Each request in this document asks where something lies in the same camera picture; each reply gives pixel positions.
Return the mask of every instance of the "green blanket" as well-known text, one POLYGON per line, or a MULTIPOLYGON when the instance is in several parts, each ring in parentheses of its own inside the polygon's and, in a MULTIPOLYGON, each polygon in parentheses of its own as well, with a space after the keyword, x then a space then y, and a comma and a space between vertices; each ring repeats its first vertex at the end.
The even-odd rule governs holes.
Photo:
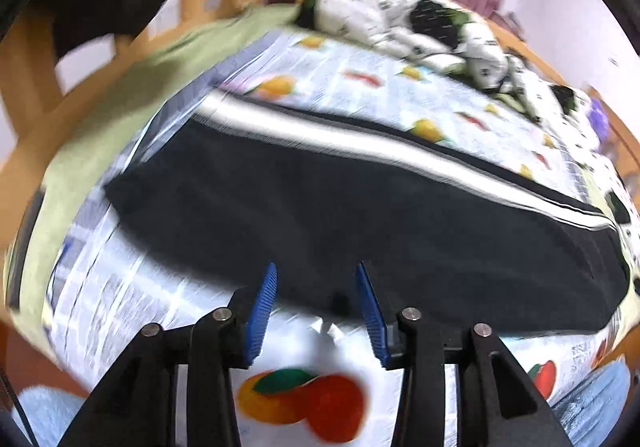
POLYGON ((295 19, 297 7, 255 7, 240 18, 216 21, 135 63, 116 81, 47 167, 45 197, 27 250, 18 331, 53 358, 43 329, 50 321, 46 287, 66 232, 82 201, 120 151, 159 107, 215 63, 268 30, 295 19))

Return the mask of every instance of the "black cable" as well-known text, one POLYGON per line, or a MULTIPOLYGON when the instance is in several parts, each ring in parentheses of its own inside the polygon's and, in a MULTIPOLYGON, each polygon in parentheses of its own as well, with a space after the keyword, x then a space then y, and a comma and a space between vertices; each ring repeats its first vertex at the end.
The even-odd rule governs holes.
POLYGON ((4 369, 2 369, 2 367, 0 367, 0 382, 2 382, 2 385, 4 386, 4 390, 9 395, 9 398, 11 398, 11 401, 14 403, 14 406, 18 411, 18 414, 20 415, 20 419, 22 420, 22 423, 24 424, 24 428, 27 431, 27 436, 29 436, 31 445, 33 445, 33 447, 39 447, 38 441, 36 440, 36 435, 34 435, 33 429, 31 429, 31 424, 29 424, 29 420, 27 420, 27 415, 24 412, 24 409, 22 408, 22 406, 20 405, 20 400, 18 400, 18 396, 15 394, 14 389, 11 387, 11 384, 9 383, 9 379, 7 379, 4 373, 4 369))

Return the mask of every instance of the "blue cloth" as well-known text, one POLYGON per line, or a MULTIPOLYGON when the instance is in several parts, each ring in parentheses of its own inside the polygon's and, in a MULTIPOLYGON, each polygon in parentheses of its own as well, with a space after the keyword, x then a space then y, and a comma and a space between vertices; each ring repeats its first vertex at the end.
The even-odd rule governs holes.
MULTIPOLYGON (((40 447, 56 447, 84 403, 84 398, 44 385, 28 387, 21 392, 18 400, 40 447)), ((11 415, 22 433, 27 436, 15 408, 11 411, 11 415)))
POLYGON ((625 406, 631 375, 623 361, 596 369, 553 411, 575 447, 598 447, 625 406))
MULTIPOLYGON (((612 362, 596 369, 553 406, 575 447, 598 447, 607 438, 622 413, 630 380, 626 364, 612 362)), ((83 398, 44 386, 25 389, 18 398, 40 447, 58 445, 84 402, 83 398)), ((15 409, 12 415, 26 435, 15 409)))

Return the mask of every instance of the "metal screw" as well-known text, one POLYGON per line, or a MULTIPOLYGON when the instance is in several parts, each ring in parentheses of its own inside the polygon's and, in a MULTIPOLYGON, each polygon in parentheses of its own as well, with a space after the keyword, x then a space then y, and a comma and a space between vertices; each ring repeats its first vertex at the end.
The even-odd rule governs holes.
POLYGON ((232 312, 227 307, 216 308, 213 310, 213 319, 216 321, 226 321, 231 319, 232 312))
POLYGON ((145 324, 142 327, 142 330, 140 330, 140 333, 142 333, 145 337, 154 337, 155 335, 158 335, 159 331, 160 325, 155 322, 151 322, 149 324, 145 324))
POLYGON ((488 337, 491 335, 491 326, 488 324, 484 324, 483 322, 479 322, 474 326, 474 332, 476 332, 481 337, 488 337))
POLYGON ((402 317, 407 319, 407 321, 417 321, 420 317, 422 317, 422 314, 417 308, 409 306, 402 310, 402 317))

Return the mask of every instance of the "purple object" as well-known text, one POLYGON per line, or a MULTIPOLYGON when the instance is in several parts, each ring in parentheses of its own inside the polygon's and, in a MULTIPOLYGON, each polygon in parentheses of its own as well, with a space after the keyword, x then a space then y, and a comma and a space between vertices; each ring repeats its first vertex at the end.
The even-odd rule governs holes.
POLYGON ((604 144, 609 138, 609 117, 597 99, 591 99, 591 111, 587 115, 593 131, 598 135, 598 140, 604 144))

